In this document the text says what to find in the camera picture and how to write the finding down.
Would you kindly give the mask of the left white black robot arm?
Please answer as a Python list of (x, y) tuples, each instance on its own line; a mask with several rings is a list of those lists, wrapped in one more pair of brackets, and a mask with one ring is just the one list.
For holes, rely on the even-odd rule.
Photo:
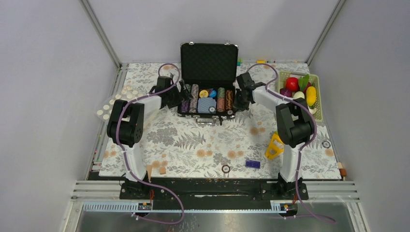
[(114, 101), (106, 133), (123, 151), (125, 177), (134, 182), (131, 191), (137, 198), (143, 199), (150, 192), (140, 146), (145, 119), (157, 110), (166, 106), (174, 108), (190, 98), (190, 91), (183, 80), (159, 76), (157, 84), (145, 96), (130, 101)]

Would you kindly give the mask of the green plastic basket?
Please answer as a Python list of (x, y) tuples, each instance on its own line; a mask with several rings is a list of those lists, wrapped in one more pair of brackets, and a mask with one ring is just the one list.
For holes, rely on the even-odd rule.
[[(279, 72), (279, 78), (277, 80), (277, 84), (276, 84), (276, 90), (279, 91), (281, 88), (284, 88), (285, 86), (285, 80), (289, 77), (297, 77), (300, 78), (302, 76), (304, 76), (307, 73), (300, 73), (300, 72), (291, 72), (291, 71), (280, 71)], [(317, 90), (317, 101), (314, 104), (313, 107), (317, 108), (317, 112), (314, 116), (315, 120), (317, 122), (322, 122), (323, 121), (323, 113), (322, 113), (322, 102), (321, 102), (321, 93), (320, 93), (320, 82), (319, 82), (319, 78), (317, 75), (315, 74), (311, 74), (308, 73), (310, 78), (309, 78), (309, 82), (312, 84), (313, 87), (316, 88)]]

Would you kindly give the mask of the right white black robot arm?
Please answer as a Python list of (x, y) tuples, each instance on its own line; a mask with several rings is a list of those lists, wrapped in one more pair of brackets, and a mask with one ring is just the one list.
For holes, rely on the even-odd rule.
[(303, 98), (293, 100), (274, 92), (267, 84), (254, 82), (248, 72), (237, 76), (236, 81), (239, 88), (234, 99), (235, 110), (248, 110), (250, 104), (257, 103), (276, 112), (277, 132), (284, 143), (284, 152), (273, 191), (281, 198), (289, 199), (301, 187), (301, 150), (315, 135), (315, 120)]

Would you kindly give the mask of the clear dotted zip top bag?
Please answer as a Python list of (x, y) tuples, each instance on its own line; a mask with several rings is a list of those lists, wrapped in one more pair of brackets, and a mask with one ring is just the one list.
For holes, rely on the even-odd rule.
[(131, 85), (125, 85), (121, 90), (113, 93), (104, 100), (94, 111), (95, 115), (102, 121), (107, 122), (113, 112), (114, 104), (117, 100), (130, 101), (143, 95), (142, 91)]

